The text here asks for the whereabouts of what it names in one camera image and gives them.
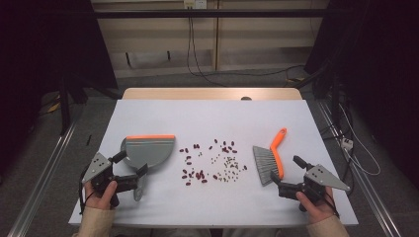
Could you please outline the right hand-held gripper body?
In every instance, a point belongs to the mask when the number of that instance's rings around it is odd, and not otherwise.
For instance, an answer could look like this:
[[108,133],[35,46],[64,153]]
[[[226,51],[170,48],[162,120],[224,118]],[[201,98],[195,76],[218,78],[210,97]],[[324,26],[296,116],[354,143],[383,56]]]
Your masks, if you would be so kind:
[[299,184],[288,184],[278,181],[279,196],[281,198],[296,199],[296,193],[302,192],[312,202],[325,199],[326,187],[348,192],[350,187],[338,177],[329,172],[322,165],[313,166],[309,163],[299,164],[305,170],[303,181]]

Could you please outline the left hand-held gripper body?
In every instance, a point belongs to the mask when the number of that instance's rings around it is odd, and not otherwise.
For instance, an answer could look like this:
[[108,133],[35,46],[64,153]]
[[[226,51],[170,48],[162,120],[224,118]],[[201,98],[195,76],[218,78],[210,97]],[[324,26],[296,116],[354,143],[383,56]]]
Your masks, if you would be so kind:
[[112,163],[101,153],[97,153],[91,163],[82,172],[81,183],[91,182],[93,189],[102,194],[111,181],[116,181],[118,186],[112,196],[111,206],[116,207],[120,204],[118,193],[127,191],[136,192],[140,187],[140,178],[134,175],[118,176],[114,174],[113,167],[117,163]]

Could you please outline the grey dustpan with orange edge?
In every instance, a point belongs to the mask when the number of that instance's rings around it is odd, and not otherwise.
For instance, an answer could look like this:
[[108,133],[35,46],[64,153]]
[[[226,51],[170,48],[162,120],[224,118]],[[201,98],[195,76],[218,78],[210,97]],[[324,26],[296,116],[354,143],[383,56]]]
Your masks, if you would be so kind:
[[[126,151],[124,162],[136,172],[144,164],[148,171],[163,163],[171,155],[175,142],[174,134],[148,134],[127,136],[121,145]],[[146,175],[140,178],[140,187],[133,192],[133,199],[140,201],[145,189]]]

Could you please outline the orange brush with grey bristles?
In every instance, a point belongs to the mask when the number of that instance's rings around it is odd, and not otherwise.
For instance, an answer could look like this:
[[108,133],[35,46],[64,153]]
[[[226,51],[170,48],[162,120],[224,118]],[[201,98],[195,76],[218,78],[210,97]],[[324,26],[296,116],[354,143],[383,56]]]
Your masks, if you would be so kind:
[[278,148],[284,140],[287,129],[281,128],[277,135],[274,137],[269,148],[260,146],[253,146],[254,160],[256,163],[257,172],[261,185],[266,187],[272,182],[271,173],[281,180],[284,177],[284,167]]

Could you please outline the group of small green beans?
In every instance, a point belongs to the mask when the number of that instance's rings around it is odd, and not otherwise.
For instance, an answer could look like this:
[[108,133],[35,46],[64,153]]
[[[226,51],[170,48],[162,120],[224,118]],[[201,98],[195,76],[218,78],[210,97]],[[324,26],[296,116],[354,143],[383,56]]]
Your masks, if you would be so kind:
[[195,177],[202,183],[208,181],[235,183],[247,170],[248,166],[240,163],[235,156],[216,154],[195,172]]

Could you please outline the group of red kidney beans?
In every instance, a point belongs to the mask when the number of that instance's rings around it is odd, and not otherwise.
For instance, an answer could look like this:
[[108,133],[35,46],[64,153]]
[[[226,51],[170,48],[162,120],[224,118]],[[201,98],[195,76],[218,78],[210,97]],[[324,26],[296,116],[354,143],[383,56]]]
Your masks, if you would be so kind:
[[184,161],[181,179],[186,186],[210,182],[236,183],[248,170],[234,140],[214,138],[207,143],[193,143],[178,149]]

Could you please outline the person's right hand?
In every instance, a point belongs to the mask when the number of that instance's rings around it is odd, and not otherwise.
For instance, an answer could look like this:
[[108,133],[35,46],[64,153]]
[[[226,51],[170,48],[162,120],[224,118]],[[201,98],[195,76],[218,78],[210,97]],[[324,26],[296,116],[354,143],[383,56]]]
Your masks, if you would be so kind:
[[334,215],[333,208],[329,206],[329,204],[332,204],[334,201],[332,189],[326,187],[325,190],[326,195],[324,196],[324,199],[319,200],[317,203],[311,202],[302,192],[297,192],[295,195],[308,213],[309,224],[320,222]]

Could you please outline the person's left hand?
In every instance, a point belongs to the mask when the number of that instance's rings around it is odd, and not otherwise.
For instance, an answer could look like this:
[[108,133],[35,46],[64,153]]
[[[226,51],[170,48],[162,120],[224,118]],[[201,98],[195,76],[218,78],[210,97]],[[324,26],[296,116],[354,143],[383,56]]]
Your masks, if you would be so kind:
[[84,185],[86,200],[85,203],[88,207],[109,210],[111,209],[111,199],[117,189],[117,182],[111,181],[108,186],[106,187],[105,191],[100,194],[97,193],[91,184],[91,182],[87,182]]

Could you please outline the black metal stand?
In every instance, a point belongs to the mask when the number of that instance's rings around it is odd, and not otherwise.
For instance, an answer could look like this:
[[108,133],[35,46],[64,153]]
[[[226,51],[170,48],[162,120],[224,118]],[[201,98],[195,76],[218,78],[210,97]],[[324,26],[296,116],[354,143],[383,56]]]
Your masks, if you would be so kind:
[[99,83],[81,77],[77,74],[63,74],[59,81],[61,135],[69,130],[70,123],[72,122],[68,96],[71,96],[75,104],[86,104],[88,96],[84,91],[85,88],[92,88],[93,90],[113,100],[119,100],[123,97],[121,93],[107,89],[104,86],[101,86]]

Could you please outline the white table mat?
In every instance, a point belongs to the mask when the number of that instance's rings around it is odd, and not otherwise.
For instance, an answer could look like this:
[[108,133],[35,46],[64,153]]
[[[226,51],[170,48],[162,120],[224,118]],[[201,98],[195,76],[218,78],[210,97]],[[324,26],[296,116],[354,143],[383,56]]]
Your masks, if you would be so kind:
[[[279,197],[274,184],[263,187],[253,146],[267,148],[278,131],[287,134],[278,151],[287,183],[299,183],[303,169],[295,155],[328,170],[334,165],[304,100],[292,101],[147,101],[117,103],[99,151],[111,157],[129,135],[174,134],[170,157],[147,175],[143,197],[119,196],[117,226],[135,227],[294,227],[307,216],[295,200]],[[248,170],[236,183],[210,182],[186,186],[181,179],[184,161],[178,149],[214,138],[234,140]]]

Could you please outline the wooden table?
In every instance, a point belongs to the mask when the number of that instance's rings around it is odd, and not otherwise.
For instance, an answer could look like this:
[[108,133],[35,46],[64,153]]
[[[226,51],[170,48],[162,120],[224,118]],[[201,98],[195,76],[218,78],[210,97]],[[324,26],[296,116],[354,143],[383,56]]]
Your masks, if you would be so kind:
[[124,100],[301,100],[295,88],[128,88]]

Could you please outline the dark curtain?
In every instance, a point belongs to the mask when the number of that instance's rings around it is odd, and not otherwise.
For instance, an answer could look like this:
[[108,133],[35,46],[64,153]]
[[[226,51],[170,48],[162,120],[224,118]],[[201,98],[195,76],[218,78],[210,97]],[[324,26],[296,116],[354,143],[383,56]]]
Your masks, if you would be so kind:
[[0,177],[17,161],[42,96],[118,87],[91,0],[0,0]]
[[328,0],[305,71],[320,69],[352,24],[341,82],[396,167],[419,189],[419,0]]

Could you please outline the black horizontal metal bar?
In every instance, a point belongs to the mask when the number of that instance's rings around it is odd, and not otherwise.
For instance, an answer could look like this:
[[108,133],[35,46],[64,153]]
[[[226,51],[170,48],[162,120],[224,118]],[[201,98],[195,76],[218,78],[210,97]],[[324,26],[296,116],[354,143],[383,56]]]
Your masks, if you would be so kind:
[[123,18],[311,18],[330,14],[325,9],[286,10],[135,10],[135,11],[95,11],[98,19]]

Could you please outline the aluminium floor rail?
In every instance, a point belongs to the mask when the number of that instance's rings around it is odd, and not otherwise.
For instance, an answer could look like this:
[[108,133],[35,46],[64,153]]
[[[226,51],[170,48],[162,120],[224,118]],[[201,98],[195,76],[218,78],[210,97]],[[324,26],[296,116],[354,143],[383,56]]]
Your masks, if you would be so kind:
[[343,131],[332,121],[331,110],[325,102],[319,102],[318,107],[321,110],[325,121],[329,126],[332,135],[335,136],[338,147],[343,152],[345,160],[353,172],[353,177],[362,190],[368,204],[370,205],[377,221],[386,237],[401,237],[401,234],[382,199],[369,179],[369,175],[361,169],[361,165],[355,155],[351,156],[346,148],[341,147],[341,140],[338,135],[344,137]]
[[75,117],[63,131],[58,115],[39,117],[0,187],[0,237],[69,237],[75,231],[68,218],[78,173],[63,176],[60,163],[79,121]]

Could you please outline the white wall socket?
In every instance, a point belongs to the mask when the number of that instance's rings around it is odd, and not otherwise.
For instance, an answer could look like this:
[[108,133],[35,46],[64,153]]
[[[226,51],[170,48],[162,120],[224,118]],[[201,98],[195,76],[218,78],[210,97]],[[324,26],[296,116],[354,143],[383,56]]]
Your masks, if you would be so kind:
[[185,9],[203,10],[208,7],[207,0],[184,0]]

